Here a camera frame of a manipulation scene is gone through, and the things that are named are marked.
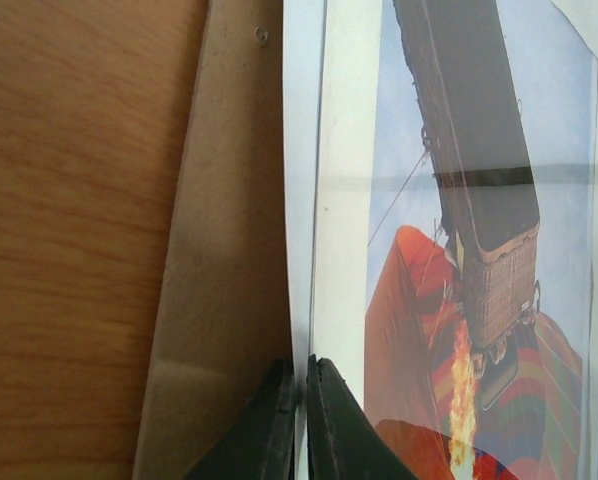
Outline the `hot air balloon photo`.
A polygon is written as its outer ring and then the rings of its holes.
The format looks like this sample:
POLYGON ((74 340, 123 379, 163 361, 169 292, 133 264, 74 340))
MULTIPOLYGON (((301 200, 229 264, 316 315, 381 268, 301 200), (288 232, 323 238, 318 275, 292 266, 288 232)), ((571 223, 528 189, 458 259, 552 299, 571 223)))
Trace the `hot air balloon photo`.
POLYGON ((598 479, 598 1, 287 1, 294 477, 330 359, 413 479, 598 479))

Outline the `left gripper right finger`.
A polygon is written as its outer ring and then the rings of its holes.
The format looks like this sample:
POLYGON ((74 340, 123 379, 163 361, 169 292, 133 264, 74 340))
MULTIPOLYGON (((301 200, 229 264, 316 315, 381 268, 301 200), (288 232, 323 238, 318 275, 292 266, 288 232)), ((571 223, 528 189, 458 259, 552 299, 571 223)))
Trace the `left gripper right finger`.
POLYGON ((376 434, 335 364, 315 355, 308 359, 307 429, 311 479, 415 477, 376 434))

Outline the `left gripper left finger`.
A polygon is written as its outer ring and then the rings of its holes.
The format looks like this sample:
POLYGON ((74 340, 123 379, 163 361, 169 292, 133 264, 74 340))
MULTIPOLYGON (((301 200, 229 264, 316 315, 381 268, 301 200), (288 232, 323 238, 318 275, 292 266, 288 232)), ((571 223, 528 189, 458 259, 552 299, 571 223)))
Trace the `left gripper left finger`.
POLYGON ((227 434, 185 475, 193 480, 283 480, 294 474, 296 385, 274 361, 227 434))

